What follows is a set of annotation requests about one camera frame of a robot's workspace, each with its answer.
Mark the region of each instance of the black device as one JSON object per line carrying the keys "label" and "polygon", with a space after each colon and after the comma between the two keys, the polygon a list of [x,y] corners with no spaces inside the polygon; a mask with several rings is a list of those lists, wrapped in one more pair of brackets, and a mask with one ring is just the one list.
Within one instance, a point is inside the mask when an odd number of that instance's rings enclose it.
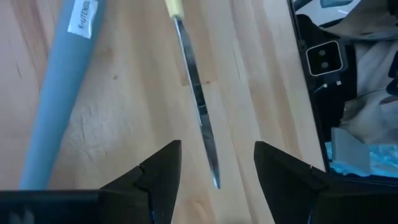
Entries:
{"label": "black device", "polygon": [[254,162],[275,224],[398,223],[398,187],[339,179],[264,142]]}
{"label": "black device", "polygon": [[171,223],[180,169],[173,141],[99,190],[1,191],[0,223]]}

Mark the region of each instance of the wooden table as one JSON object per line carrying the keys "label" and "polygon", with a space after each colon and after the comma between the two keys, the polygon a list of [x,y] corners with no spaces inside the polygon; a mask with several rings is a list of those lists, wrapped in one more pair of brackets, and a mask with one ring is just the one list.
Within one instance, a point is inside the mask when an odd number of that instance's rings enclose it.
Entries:
{"label": "wooden table", "polygon": [[[16,188],[19,180],[61,2],[0,1],[2,189]],[[181,139],[174,223],[272,223],[254,142],[264,140],[323,169],[288,5],[184,0],[184,8],[222,189],[213,187],[177,37],[161,0],[108,1],[50,186],[101,187]]]}

